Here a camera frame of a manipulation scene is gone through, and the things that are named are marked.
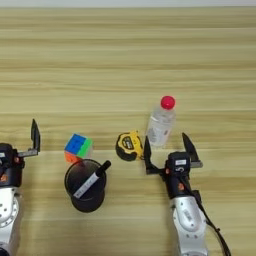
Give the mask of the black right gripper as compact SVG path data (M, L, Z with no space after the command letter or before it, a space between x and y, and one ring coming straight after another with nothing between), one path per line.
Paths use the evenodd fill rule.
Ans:
M196 148L190 138L183 133L182 134L183 143L186 152L189 154L191 160L192 168L202 168L203 163L199 159ZM176 172L172 171L169 168L160 169L156 167L151 162L151 146L148 137L145 137L144 143L144 162L146 166L146 173L148 175L162 175L163 172L163 181L166 184L167 193L170 199L174 199L176 197L185 197L185 196L193 196L197 200L201 199L200 192L198 190L192 190L189 180L189 173L187 171L184 172Z

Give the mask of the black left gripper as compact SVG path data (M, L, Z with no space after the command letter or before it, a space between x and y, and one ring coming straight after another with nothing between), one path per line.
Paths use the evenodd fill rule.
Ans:
M22 158L36 156L41 149L40 131L35 119L31 124L32 147L24 152L16 149L2 148L0 150L0 188L20 187L24 160Z

